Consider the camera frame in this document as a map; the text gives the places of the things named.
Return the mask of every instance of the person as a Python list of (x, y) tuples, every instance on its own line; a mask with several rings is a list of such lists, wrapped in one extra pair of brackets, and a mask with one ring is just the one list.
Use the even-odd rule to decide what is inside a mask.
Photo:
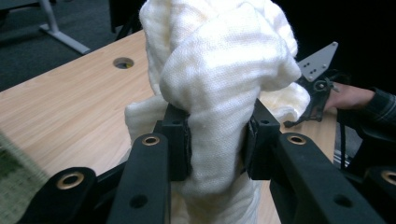
[(396, 95), (379, 88), (364, 89), (338, 82), (334, 85), (338, 91), (331, 90), (324, 110), (351, 110), (361, 119), (396, 131)]

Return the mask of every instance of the gray carpet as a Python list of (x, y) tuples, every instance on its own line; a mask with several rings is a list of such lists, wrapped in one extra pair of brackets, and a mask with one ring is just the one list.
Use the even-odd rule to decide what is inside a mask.
[[(108, 0), (58, 0), (52, 4), (60, 31), (91, 51), (112, 43)], [(82, 55), (39, 30), (40, 7), (11, 10), (0, 27), (0, 91)]]

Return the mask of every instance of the towel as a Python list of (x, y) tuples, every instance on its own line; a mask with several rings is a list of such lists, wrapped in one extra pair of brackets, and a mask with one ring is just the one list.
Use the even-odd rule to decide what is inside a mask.
[(126, 106), (131, 141), (167, 104), (190, 114), (192, 171), (172, 183), (172, 223), (256, 223), (262, 185), (241, 174), (240, 158), (255, 100), (279, 122), (310, 100), (294, 83), (298, 48), (284, 12), (270, 0), (148, 0), (139, 17), (155, 95)]

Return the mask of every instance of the dark sleeve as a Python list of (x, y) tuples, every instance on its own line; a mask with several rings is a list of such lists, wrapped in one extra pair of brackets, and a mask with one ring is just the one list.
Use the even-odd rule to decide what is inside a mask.
[(396, 96), (378, 88), (371, 88), (375, 96), (370, 103), (360, 111), (363, 119), (396, 129)]

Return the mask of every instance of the wooden desk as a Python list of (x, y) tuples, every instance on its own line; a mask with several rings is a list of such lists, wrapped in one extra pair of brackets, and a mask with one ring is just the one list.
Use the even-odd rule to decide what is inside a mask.
[[(114, 66), (122, 57), (134, 66)], [(0, 129), (49, 175), (73, 166), (100, 175), (131, 145), (124, 108), (153, 94), (147, 71), (145, 36), (138, 32), (0, 92)], [(307, 135), (332, 158), (335, 114), (287, 132)], [(260, 209), (263, 223), (279, 222), (268, 182)]]

